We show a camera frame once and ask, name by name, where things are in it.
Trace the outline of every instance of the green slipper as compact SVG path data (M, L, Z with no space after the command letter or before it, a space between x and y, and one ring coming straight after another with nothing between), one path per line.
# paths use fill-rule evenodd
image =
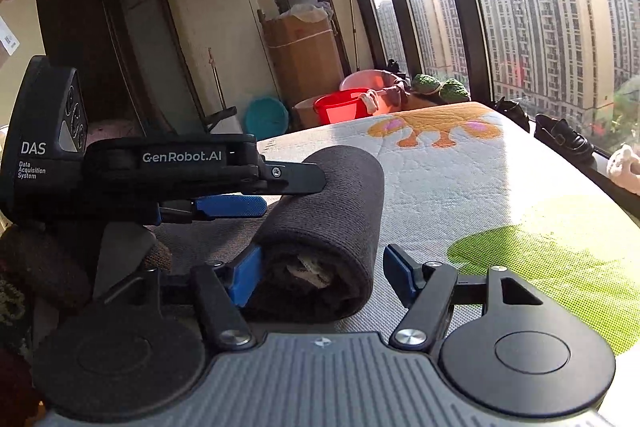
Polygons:
M433 94L442 87L441 81L428 74L416 74L411 82L411 88L420 94Z
M450 78L442 84L439 95L444 103L469 102L471 100L465 86L455 78Z

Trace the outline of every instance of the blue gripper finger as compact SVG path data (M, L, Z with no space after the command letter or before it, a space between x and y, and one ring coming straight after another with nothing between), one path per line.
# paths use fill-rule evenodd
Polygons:
M262 277L262 250L252 243L227 266L232 275L226 292L233 304L243 308Z
M422 264L416 263L398 245L388 245L382 258L385 278L405 308L410 308L424 288Z
M217 217L262 217L267 211L267 202L260 196L242 194L220 194L198 198L195 210L209 219Z

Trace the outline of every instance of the green pattern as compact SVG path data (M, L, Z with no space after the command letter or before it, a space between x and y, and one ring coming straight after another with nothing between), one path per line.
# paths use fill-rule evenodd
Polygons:
M603 199L545 201L519 225L456 241L449 259L466 274L508 266L600 333L618 355L640 339L639 232L618 208L607 217Z

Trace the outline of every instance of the gray base plate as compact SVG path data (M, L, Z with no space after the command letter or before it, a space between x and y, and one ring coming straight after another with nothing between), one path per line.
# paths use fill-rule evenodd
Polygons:
M88 423L50 413L39 427ZM182 401L114 427L609 427L597 413L532 421L473 406L430 359L386 347L377 333L270 333L261 346L216 358Z

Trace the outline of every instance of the black shoe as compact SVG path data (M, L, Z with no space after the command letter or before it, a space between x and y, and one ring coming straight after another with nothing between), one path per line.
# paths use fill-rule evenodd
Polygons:
M525 131L530 132L529 117L527 113L518 102L512 102L511 100L505 100L502 97L497 102L492 102L491 108L500 114L505 115L509 120L514 121Z
M593 145L574 131L564 118L556 120L537 114L533 136L570 162L587 163L592 159Z

